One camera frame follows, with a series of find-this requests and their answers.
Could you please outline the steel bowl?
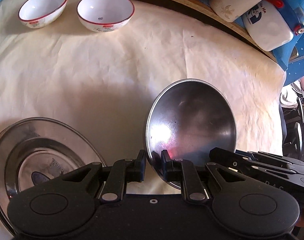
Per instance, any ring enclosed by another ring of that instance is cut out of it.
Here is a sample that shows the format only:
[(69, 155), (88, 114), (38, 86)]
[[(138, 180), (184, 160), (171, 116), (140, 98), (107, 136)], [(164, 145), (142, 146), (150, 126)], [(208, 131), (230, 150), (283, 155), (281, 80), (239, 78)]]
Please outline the steel bowl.
[(187, 159), (195, 166), (209, 162), (209, 152), (234, 152), (236, 121), (230, 104), (213, 85), (182, 79), (168, 85), (154, 100), (145, 124), (148, 161), (161, 177), (161, 152)]

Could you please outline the small steel plate with sticker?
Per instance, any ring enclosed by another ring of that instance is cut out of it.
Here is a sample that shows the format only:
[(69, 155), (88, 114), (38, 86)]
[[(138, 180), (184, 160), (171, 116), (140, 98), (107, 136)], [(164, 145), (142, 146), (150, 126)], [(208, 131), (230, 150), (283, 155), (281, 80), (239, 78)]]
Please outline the small steel plate with sticker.
[(21, 191), (92, 162), (106, 166), (86, 137), (51, 118), (20, 120), (0, 132), (0, 227), (13, 236), (7, 207)]

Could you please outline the white red-rimmed bowl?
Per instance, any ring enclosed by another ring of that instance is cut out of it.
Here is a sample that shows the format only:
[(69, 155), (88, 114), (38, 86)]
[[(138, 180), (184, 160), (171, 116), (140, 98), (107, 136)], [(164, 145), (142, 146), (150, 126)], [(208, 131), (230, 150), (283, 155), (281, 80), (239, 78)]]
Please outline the white red-rimmed bowl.
[(63, 13), (68, 0), (27, 0), (18, 11), (20, 22), (31, 29), (43, 28)]
[(112, 32), (124, 27), (135, 13), (131, 0), (81, 0), (77, 5), (79, 21), (94, 32)]

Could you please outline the cream paper table cover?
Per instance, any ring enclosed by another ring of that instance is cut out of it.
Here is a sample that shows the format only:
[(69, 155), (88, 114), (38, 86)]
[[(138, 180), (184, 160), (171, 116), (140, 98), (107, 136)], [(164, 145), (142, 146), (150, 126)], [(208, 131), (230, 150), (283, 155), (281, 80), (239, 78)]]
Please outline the cream paper table cover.
[(229, 102), (238, 150), (282, 153), (278, 102), (286, 74), (245, 42), (139, 1), (130, 22), (110, 33), (80, 23), (80, 0), (68, 0), (55, 22), (33, 30), (18, 19), (26, 1), (0, 2), (0, 132), (25, 118), (54, 118), (82, 133), (112, 164), (143, 147), (158, 94), (195, 78)]

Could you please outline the white blue water jug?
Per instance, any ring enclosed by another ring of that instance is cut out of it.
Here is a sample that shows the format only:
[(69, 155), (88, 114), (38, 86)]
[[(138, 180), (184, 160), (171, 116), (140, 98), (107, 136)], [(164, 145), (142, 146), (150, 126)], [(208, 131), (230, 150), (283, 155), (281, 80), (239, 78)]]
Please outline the white blue water jug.
[(272, 51), (304, 33), (304, 10), (288, 0), (262, 0), (242, 15), (259, 48)]

